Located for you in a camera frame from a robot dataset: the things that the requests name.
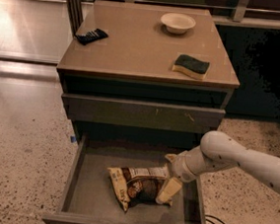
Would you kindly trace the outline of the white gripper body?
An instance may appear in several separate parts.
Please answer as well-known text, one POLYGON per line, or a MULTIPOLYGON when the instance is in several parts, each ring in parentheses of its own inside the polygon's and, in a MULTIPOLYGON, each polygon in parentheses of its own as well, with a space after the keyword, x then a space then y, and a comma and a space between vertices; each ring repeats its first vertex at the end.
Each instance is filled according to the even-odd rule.
POLYGON ((196 179, 197 159, 189 151, 177 154, 176 160, 171 164, 172 173, 183 183, 190 183, 196 179))

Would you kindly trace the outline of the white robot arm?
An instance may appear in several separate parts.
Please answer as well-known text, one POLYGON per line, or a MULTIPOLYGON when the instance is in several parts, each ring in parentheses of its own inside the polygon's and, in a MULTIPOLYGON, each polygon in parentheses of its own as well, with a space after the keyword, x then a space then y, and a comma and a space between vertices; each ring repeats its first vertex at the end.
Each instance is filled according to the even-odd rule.
POLYGON ((167 154, 170 177, 159 191, 158 204, 168 203, 183 183, 190 183, 204 173, 240 167, 253 178, 280 194, 280 158, 243 147, 222 131, 209 131, 200 145, 179 154, 167 154))

